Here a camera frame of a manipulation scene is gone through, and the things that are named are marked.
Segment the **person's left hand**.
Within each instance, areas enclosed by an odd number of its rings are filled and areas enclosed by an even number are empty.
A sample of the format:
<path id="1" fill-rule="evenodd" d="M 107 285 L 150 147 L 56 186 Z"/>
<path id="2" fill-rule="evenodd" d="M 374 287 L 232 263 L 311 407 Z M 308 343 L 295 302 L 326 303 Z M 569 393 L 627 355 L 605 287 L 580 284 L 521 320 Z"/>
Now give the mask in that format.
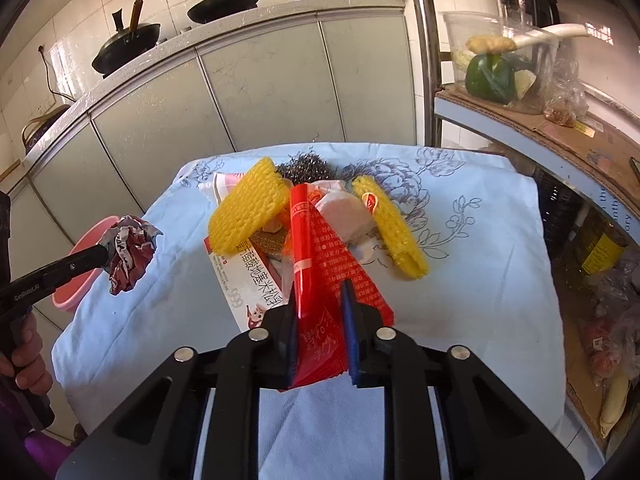
<path id="1" fill-rule="evenodd" d="M 9 358 L 1 356 L 1 375 L 14 378 L 17 387 L 22 390 L 28 390 L 36 396 L 45 396 L 52 388 L 53 378 L 41 355 L 43 342 L 37 330 L 37 320 L 32 313 L 25 318 L 22 338 L 23 343 Z"/>

